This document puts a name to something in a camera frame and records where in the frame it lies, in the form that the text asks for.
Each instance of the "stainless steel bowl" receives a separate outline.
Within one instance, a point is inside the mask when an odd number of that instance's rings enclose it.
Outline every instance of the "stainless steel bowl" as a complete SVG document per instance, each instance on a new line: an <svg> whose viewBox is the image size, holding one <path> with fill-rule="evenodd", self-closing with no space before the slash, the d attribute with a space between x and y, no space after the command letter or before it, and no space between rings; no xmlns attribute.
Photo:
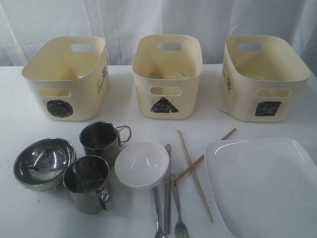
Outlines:
<svg viewBox="0 0 317 238"><path fill-rule="evenodd" d="M13 173L30 190L45 190L62 183L67 167L76 159L74 146L61 138L37 141L16 158Z"/></svg>

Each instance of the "wooden chopstick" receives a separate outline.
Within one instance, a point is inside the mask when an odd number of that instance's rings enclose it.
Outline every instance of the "wooden chopstick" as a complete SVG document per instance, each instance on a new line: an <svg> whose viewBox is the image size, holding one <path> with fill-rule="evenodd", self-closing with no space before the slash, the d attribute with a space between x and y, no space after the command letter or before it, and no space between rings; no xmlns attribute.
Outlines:
<svg viewBox="0 0 317 238"><path fill-rule="evenodd" d="M232 131L230 131L228 134L226 134L221 140L226 140L228 139L235 131L237 128L234 128ZM187 169L184 170L177 178L176 182L180 181L185 175L187 175L188 172L190 172L192 169L196 167L197 164L199 164L202 160L204 159L204 155L198 158L191 166L189 166Z"/></svg>
<svg viewBox="0 0 317 238"><path fill-rule="evenodd" d="M178 133L179 140L180 140L181 146L182 146L182 148L183 148L183 152L184 152L184 154L185 154L185 158L186 158L186 160L187 160L188 166L191 166L191 165L192 165L192 160L191 160L191 158L190 158L190 156L189 156L189 153L188 153L188 150L187 150L187 148L186 148L185 141L184 141L184 139L183 139L182 133L180 132L180 130L177 130L177 133ZM202 202L203 202L203 205L204 205L205 210L206 210L206 212L207 212L207 215L208 215L208 217L209 217L209 220L210 220L210 222L213 222L213 220L212 220L212 215L211 215L211 212L210 212L210 210L209 210L208 204L207 204L207 202L206 202L205 195L204 195L204 192L203 192L203 190L202 190L202 187L201 187L201 185L200 185L200 183L199 183L197 174L196 174L195 170L191 170L191 172L192 172L192 175L193 175L193 178L194 178L194 181L195 181L195 184L196 184L196 187L197 187L199 196L200 196L200 198L201 198L201 200L202 200Z"/></svg>

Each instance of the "fork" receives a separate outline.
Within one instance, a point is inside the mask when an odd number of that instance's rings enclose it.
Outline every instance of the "fork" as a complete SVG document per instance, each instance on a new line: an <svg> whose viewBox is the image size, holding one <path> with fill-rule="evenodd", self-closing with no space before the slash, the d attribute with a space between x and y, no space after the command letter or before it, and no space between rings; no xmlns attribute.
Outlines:
<svg viewBox="0 0 317 238"><path fill-rule="evenodd" d="M162 230L162 217L161 217L158 187L153 188L153 194L154 194L155 212L157 215L157 225L158 225L158 231L155 234L155 238L166 238Z"/></svg>
<svg viewBox="0 0 317 238"><path fill-rule="evenodd" d="M177 210L177 214L178 214L178 221L177 221L176 226L175 226L175 237L176 238L189 238L187 228L182 221L182 214L181 214L181 208L180 208L180 199L179 199L178 185L176 182L176 175L171 174L170 179L171 179L171 183L172 183L172 189L173 189L173 194L174 194L175 203L176 203L176 210Z"/></svg>

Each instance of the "butter knife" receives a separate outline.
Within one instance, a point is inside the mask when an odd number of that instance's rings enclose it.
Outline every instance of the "butter knife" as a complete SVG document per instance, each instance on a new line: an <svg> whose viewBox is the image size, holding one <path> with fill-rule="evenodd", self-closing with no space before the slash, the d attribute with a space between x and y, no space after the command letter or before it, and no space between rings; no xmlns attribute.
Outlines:
<svg viewBox="0 0 317 238"><path fill-rule="evenodd" d="M164 234L170 234L171 227L171 212L170 212L170 167L171 167L171 149L170 144L167 144L165 149L167 150L169 156L169 163L167 173L165 175L165 200L164 200Z"/></svg>

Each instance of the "stainless steel mug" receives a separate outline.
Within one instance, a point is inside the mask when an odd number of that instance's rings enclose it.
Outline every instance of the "stainless steel mug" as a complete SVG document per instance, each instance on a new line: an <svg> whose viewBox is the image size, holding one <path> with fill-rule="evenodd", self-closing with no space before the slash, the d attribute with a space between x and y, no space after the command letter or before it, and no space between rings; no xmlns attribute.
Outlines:
<svg viewBox="0 0 317 238"><path fill-rule="evenodd" d="M129 129L129 137L121 141L120 131ZM105 121L98 121L86 126L79 135L86 155L96 155L105 159L110 167L114 166L115 160L120 153L120 146L131 139L131 128L127 125L116 127Z"/></svg>
<svg viewBox="0 0 317 238"><path fill-rule="evenodd" d="M98 156L84 156L75 160L65 171L64 186L78 211L96 214L112 206L108 163Z"/></svg>

